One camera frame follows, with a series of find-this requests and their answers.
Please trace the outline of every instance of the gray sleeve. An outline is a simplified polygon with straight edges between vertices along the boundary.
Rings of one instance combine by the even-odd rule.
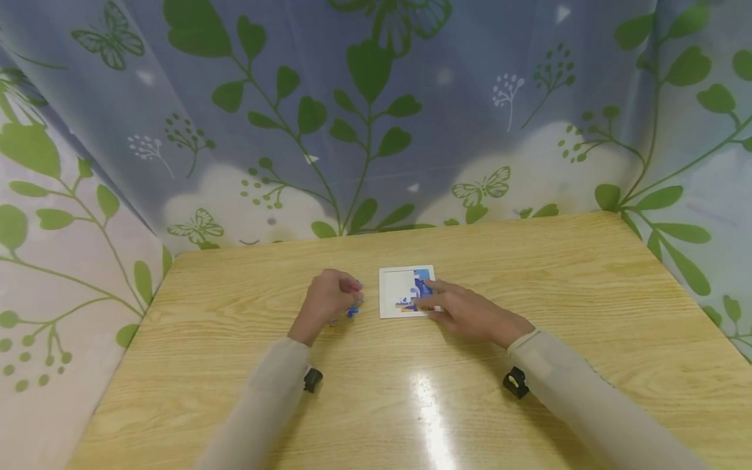
[[[556,336],[535,330],[508,354],[530,391],[609,468],[708,468]]]
[[[269,348],[196,470],[261,467],[300,400],[309,350],[289,338]]]

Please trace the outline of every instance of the right hand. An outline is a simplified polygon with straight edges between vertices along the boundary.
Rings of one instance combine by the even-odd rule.
[[[532,333],[535,327],[524,317],[499,307],[485,297],[456,284],[426,280],[437,292],[415,300],[419,308],[441,307],[428,316],[452,333],[479,341],[491,341],[504,349],[517,339]]]

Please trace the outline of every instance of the wood grain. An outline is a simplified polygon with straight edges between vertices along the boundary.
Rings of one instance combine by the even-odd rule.
[[[594,213],[186,253],[68,468],[190,468],[323,267],[359,278],[366,302],[314,346],[323,385],[269,468],[598,468],[535,397],[500,387],[503,351],[378,318],[378,269],[419,264],[561,337],[713,468],[752,461],[752,369],[618,217]]]

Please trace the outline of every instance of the puzzle picture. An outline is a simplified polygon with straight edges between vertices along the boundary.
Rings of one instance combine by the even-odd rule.
[[[381,318],[425,317],[415,299],[433,294],[426,279],[436,279],[432,265],[379,269],[379,316]]]

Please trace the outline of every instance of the left hand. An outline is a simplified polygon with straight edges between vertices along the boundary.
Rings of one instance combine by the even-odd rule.
[[[324,269],[311,281],[288,338],[312,346],[326,322],[343,317],[352,304],[362,299],[360,283],[354,277],[336,269]]]

